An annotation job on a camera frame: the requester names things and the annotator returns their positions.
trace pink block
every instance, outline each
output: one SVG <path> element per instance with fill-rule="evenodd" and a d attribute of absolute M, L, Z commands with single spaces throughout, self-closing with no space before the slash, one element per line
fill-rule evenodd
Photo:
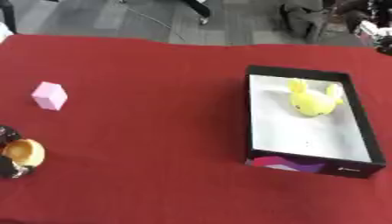
<path fill-rule="evenodd" d="M 43 81 L 32 93 L 32 98 L 42 109 L 60 110 L 68 96 L 60 84 Z"/>

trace yellow plush toy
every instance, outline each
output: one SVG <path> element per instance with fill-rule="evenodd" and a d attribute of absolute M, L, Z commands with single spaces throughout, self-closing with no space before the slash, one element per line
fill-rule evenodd
<path fill-rule="evenodd" d="M 289 81 L 291 91 L 290 102 L 306 116 L 328 115 L 336 105 L 343 103 L 341 96 L 343 89 L 338 84 L 331 84 L 326 93 L 307 89 L 305 80 L 292 79 Z"/>

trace floor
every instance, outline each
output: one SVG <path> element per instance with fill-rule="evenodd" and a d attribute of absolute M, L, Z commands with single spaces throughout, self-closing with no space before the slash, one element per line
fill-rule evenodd
<path fill-rule="evenodd" d="M 209 24 L 179 0 L 11 0 L 23 34 L 141 38 L 190 45 L 301 44 L 278 28 L 279 0 L 207 0 Z M 345 32 L 327 33 L 321 45 L 357 46 Z"/>

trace open box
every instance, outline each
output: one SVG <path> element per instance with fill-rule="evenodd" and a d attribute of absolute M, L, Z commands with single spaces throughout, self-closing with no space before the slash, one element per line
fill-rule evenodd
<path fill-rule="evenodd" d="M 292 78 L 305 79 L 309 89 L 320 92 L 338 83 L 344 89 L 343 104 L 329 115 L 302 115 L 290 104 Z M 347 74 L 250 66 L 246 79 L 248 165 L 353 178 L 367 178 L 385 167 Z"/>

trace cable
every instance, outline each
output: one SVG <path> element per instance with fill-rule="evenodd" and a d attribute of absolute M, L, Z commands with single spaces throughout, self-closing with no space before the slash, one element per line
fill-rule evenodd
<path fill-rule="evenodd" d="M 163 27 L 167 28 L 169 31 L 173 32 L 177 37 L 179 37 L 184 42 L 184 44 L 186 44 L 186 40 L 181 35 L 179 35 L 176 31 L 174 31 L 170 25 L 165 24 L 165 23 L 157 20 L 156 18 L 150 17 L 150 16 L 148 16 L 148 15 L 146 15 L 146 14 L 140 12 L 140 11 L 137 11 L 137 10 L 129 7 L 126 3 L 122 3 L 122 4 L 125 5 L 125 7 L 127 7 L 127 10 L 132 11 L 133 13 L 137 14 L 138 16 L 143 17 L 143 18 L 147 18 L 147 19 L 149 19 L 151 21 L 154 21 L 157 24 L 160 24 Z"/>

